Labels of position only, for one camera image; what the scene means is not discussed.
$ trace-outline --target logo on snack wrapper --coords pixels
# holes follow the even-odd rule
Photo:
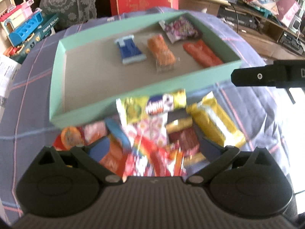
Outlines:
[[[173,109],[173,95],[170,94],[150,97],[145,107],[148,115],[158,115],[160,113],[173,111]]]

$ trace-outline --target lace cloth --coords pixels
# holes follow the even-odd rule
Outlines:
[[[45,14],[61,13],[59,30],[96,18],[95,0],[41,0],[40,8]]]

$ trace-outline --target white paper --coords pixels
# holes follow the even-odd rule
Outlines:
[[[21,64],[8,58],[7,56],[2,54],[0,55],[0,121],[4,113],[6,101],[9,97],[10,89],[16,73],[20,68]]]

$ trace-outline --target green object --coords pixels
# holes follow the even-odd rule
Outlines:
[[[196,26],[202,32],[203,41],[225,62],[225,64],[191,72],[144,87],[139,87],[133,91],[114,95],[94,104],[65,112],[63,100],[63,76],[65,74],[64,62],[66,51],[84,46],[95,40],[100,40],[101,38],[124,33],[125,31],[146,28],[157,24],[160,20],[165,20],[167,22],[173,21],[181,15],[187,17],[192,24],[194,24],[194,26]],[[191,92],[202,89],[216,82],[230,79],[232,71],[239,68],[240,65],[241,59],[239,56],[237,56],[237,54],[213,31],[211,31],[208,27],[189,13],[178,11],[164,14],[144,15],[110,22],[90,28],[80,33],[73,34],[59,41],[51,79],[49,119],[54,125],[60,128],[86,124],[98,119],[102,119],[105,116],[114,113],[116,111],[115,100],[117,98],[134,97],[140,95],[151,96],[172,92],[177,89],[185,89],[186,92]]]

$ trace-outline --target ribbed black surface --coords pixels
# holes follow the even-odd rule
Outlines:
[[[90,208],[65,218],[25,215],[15,229],[295,229],[283,216],[254,220],[232,216],[201,188],[175,178],[137,178],[106,188]]]

